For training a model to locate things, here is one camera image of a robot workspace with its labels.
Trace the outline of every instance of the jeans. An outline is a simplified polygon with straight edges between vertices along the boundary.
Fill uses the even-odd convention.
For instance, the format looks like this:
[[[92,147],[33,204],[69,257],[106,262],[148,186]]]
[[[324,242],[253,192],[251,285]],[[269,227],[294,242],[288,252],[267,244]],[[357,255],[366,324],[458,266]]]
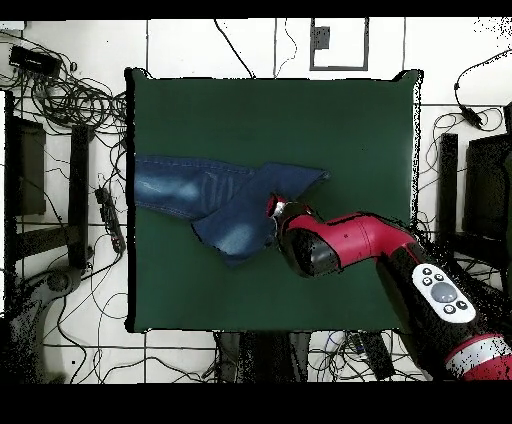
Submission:
[[[238,265],[273,241],[271,193],[295,199],[323,170],[265,163],[253,169],[200,158],[135,156],[135,205],[191,222],[199,239]]]

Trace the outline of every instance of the black cable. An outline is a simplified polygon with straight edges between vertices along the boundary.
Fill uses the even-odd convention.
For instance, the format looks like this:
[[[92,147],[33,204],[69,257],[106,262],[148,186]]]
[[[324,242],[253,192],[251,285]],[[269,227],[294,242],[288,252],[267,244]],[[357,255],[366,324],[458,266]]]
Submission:
[[[82,350],[83,354],[84,354],[84,358],[82,359],[82,363],[76,369],[75,373],[73,374],[73,377],[71,377],[71,380],[69,381],[69,384],[73,384],[73,381],[75,380],[76,376],[78,375],[78,372],[82,369],[82,367],[85,364],[85,361],[87,360],[87,351],[85,350],[85,348],[82,345],[78,344],[77,342],[75,342],[74,340],[72,340],[68,336],[66,336],[66,334],[64,334],[64,332],[62,331],[62,328],[60,327],[62,315],[64,315],[64,311],[65,311],[66,305],[67,305],[67,295],[64,296],[63,300],[64,300],[64,302],[63,302],[63,305],[62,305],[62,310],[60,311],[59,317],[57,318],[57,328],[58,328],[59,333],[60,333],[60,335],[62,337],[64,337],[71,344],[73,344],[76,347],[80,348]]]
[[[461,78],[469,71],[473,70],[473,69],[476,69],[478,68],[479,66],[484,66],[484,65],[487,65],[489,63],[492,63],[498,59],[501,59],[501,57],[505,57],[507,56],[510,52],[512,52],[512,49],[507,49],[507,50],[504,50],[502,51],[501,53],[498,53],[492,57],[490,57],[489,59],[487,60],[484,60],[483,62],[480,62],[480,63],[477,63],[476,65],[472,65],[470,66],[469,68],[465,69],[464,71],[461,72],[461,74],[459,75],[459,77],[457,78],[457,81],[455,82],[454,84],[454,92],[455,92],[455,100],[457,101],[457,104],[460,106],[460,107],[463,107],[459,101],[459,96],[457,95],[457,91],[459,90],[460,88],[460,80]]]
[[[242,60],[242,58],[240,57],[240,55],[238,54],[238,52],[235,50],[235,48],[233,47],[233,44],[231,44],[231,41],[229,41],[229,38],[228,36],[226,35],[226,33],[221,29],[221,27],[219,26],[219,24],[217,23],[217,19],[214,19],[213,22],[215,23],[215,26],[217,27],[217,29],[219,30],[219,32],[222,34],[222,36],[224,37],[224,39],[226,40],[226,42],[229,44],[229,47],[231,47],[231,50],[233,50],[233,53],[235,53],[236,57],[238,58],[238,60],[240,61],[240,63],[244,66],[245,70],[249,73],[250,77],[251,78],[256,78],[256,75],[254,75],[250,70],[249,68],[247,67],[247,65],[245,64],[245,62]]]
[[[146,359],[141,359],[140,361],[137,361],[137,362],[134,362],[132,364],[129,364],[129,365],[118,365],[116,367],[112,367],[108,370],[108,372],[105,374],[105,377],[103,377],[101,379],[101,384],[105,384],[105,380],[107,379],[107,377],[109,376],[109,374],[114,371],[114,370],[118,370],[118,369],[124,369],[124,368],[132,368],[132,367],[135,367],[137,365],[140,365],[142,363],[144,363],[145,361],[149,361],[149,360],[153,360],[153,361],[157,361],[158,363],[162,364],[164,367],[166,367],[167,369],[170,369],[171,371],[175,371],[175,372],[178,372],[180,374],[183,374],[183,376],[187,377],[188,379],[190,379],[191,381],[196,381],[198,383],[206,383],[206,381],[204,380],[201,380],[201,376],[198,374],[198,373],[195,373],[195,372],[186,372],[184,370],[181,370],[179,368],[176,368],[176,367],[173,367],[172,365],[169,365],[169,364],[166,364],[164,361],[162,361],[160,358],[157,358],[155,356],[148,356]]]
[[[288,25],[288,18],[286,18],[286,20],[284,21],[284,32],[286,32],[286,35],[288,36],[288,38],[292,41],[292,43],[295,45],[295,52],[293,53],[293,56],[292,57],[289,57],[288,59],[286,59],[283,63],[281,63],[281,66],[279,67],[279,71],[277,72],[277,74],[275,74],[274,78],[277,78],[279,76],[279,74],[281,73],[281,69],[283,68],[283,66],[288,63],[289,61],[291,60],[294,60],[295,59],[295,56],[297,55],[297,43],[295,42],[295,40],[290,36],[290,34],[288,33],[288,28],[287,28],[287,25]]]

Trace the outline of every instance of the power cord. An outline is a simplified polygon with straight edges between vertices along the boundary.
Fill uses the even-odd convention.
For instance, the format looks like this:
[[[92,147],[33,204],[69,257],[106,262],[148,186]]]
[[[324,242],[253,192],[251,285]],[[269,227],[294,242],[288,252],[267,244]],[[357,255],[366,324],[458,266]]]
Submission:
[[[281,63],[281,66],[279,66],[279,70],[277,71],[277,74],[274,75],[274,78],[277,78],[279,76],[279,74],[281,73],[281,69],[283,68],[284,65],[286,65],[288,62],[292,61],[295,59],[295,56],[297,55],[297,43],[295,42],[295,40],[290,36],[290,34],[288,33],[288,28],[287,28],[287,25],[288,25],[288,18],[286,18],[286,20],[284,21],[284,32],[286,32],[286,35],[288,36],[288,38],[292,41],[292,43],[294,44],[295,46],[295,51],[293,53],[293,56],[289,57],[288,59],[286,59],[283,63]]]
[[[242,60],[242,58],[240,57],[240,55],[238,54],[238,52],[235,50],[235,48],[233,47],[233,44],[231,44],[231,41],[229,41],[229,38],[228,36],[226,35],[226,33],[222,30],[222,28],[219,26],[218,22],[217,22],[217,19],[214,19],[213,22],[215,23],[215,27],[217,28],[217,30],[222,34],[222,36],[224,37],[224,39],[226,40],[226,42],[229,44],[229,47],[231,47],[231,50],[233,51],[233,53],[235,54],[235,56],[238,58],[238,60],[240,61],[240,63],[244,66],[245,70],[249,73],[249,76],[251,78],[256,78],[256,75],[254,75],[253,72],[251,72],[249,70],[249,68],[247,67],[247,65],[245,64],[245,62]]]
[[[506,57],[508,54],[512,52],[512,49],[507,49],[501,53],[498,53],[497,55],[494,55],[493,57],[490,57],[487,60],[484,60],[483,62],[477,63],[476,65],[472,65],[469,68],[462,71],[462,73],[457,78],[457,81],[455,82],[453,86],[453,91],[455,93],[455,100],[457,101],[457,104],[459,105],[459,108],[461,110],[461,115],[464,117],[464,119],[473,127],[481,130],[482,129],[482,118],[479,116],[480,114],[475,112],[473,109],[464,106],[459,101],[458,96],[458,90],[460,89],[460,80],[461,78],[469,71],[478,68],[479,66],[485,66],[487,64],[490,64],[498,59],[501,59],[502,57]]]

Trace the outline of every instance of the wall socket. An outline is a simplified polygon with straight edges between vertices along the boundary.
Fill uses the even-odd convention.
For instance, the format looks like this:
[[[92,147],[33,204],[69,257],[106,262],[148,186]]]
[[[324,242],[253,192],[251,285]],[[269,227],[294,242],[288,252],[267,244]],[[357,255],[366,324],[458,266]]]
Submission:
[[[315,50],[325,50],[329,48],[331,38],[331,27],[315,27]]]

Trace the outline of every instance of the green mat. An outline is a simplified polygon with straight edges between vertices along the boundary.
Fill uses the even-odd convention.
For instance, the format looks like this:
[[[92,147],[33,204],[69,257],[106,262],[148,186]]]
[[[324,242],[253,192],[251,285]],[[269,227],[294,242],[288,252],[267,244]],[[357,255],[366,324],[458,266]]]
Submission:
[[[154,80],[130,69],[125,75],[128,142],[133,136],[136,153],[323,168],[331,180],[306,197],[325,219],[368,210],[410,220],[413,90],[421,71],[393,81]],[[266,250],[233,270],[186,222],[134,209],[129,331],[399,326],[371,260],[308,280]]]

